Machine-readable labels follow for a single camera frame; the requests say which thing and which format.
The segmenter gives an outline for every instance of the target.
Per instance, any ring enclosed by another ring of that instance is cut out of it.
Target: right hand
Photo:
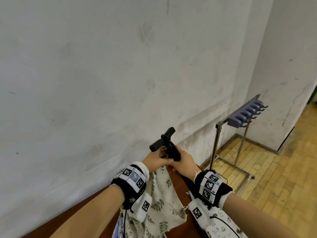
[[[170,165],[173,166],[173,171],[178,171],[181,175],[194,181],[197,172],[201,171],[196,165],[193,157],[188,154],[185,150],[175,145],[178,152],[180,153],[180,161],[174,161]]]

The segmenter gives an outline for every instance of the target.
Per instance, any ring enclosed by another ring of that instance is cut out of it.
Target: left hand
[[[173,159],[161,158],[162,156],[166,156],[164,148],[164,146],[161,146],[157,151],[150,152],[142,161],[142,163],[149,169],[150,173],[156,171],[162,165],[169,165],[174,161]]]

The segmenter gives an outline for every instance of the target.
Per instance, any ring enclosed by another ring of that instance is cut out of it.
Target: hand
[[[169,165],[173,159],[162,159],[162,156],[166,156],[164,146],[161,146],[157,151],[150,152],[145,159],[142,161],[143,164],[149,169],[149,172],[154,172],[162,165]]]
[[[170,165],[173,166],[173,171],[178,171],[181,175],[194,181],[196,172],[200,171],[200,168],[196,165],[193,157],[180,147],[175,145],[178,152],[180,153],[180,161],[172,162]]]

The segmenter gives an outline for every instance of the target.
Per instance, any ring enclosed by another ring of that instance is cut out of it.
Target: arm
[[[177,147],[181,154],[179,162],[173,162],[173,171],[178,171],[192,181],[200,171],[192,156]],[[290,229],[279,223],[235,193],[223,197],[223,210],[249,238],[298,238]]]
[[[298,238],[289,228],[234,193],[227,197],[223,210],[249,238]]]
[[[164,155],[161,147],[156,152],[150,152],[142,162],[149,172],[154,172],[162,165],[173,162],[172,159],[160,158]],[[124,200],[119,186],[109,186],[62,224],[51,238],[98,238]]]

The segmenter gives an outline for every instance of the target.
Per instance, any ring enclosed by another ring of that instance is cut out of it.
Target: brown wooden table
[[[188,187],[184,183],[182,177],[178,172],[173,172],[172,167],[167,168],[173,186],[176,190],[176,193],[184,206],[187,206],[188,203],[191,201],[189,195],[186,194],[188,192]],[[33,230],[29,234],[25,235],[23,238],[49,238],[66,220],[68,220],[73,214],[75,214],[81,207],[87,204],[90,200],[104,191],[107,187],[103,188],[102,190],[98,191],[97,193],[93,194],[92,196],[88,197],[87,199],[83,200],[82,202],[74,205],[72,208],[66,210],[62,214],[58,215],[57,217],[53,218],[52,220],[46,222],[45,224],[41,225],[39,228]],[[166,232],[168,238],[178,238],[178,237],[191,237],[191,238],[203,238],[208,237],[203,230],[199,229],[198,224],[196,223],[194,217],[192,216],[189,210],[186,211],[187,214],[187,221],[169,232]],[[112,218],[110,223],[107,225],[105,230],[102,232],[100,238],[110,238],[112,236],[114,227],[117,223],[119,217],[119,211],[117,211],[116,215]]]

